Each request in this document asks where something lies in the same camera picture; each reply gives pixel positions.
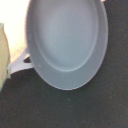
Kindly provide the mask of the teal padded gripper finger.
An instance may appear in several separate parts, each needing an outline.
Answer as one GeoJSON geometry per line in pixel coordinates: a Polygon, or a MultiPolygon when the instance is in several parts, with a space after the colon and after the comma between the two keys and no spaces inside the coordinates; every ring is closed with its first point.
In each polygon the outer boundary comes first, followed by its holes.
{"type": "Polygon", "coordinates": [[[0,91],[5,81],[10,77],[11,70],[8,68],[10,64],[10,51],[8,40],[4,31],[4,24],[0,23],[0,91]]]}

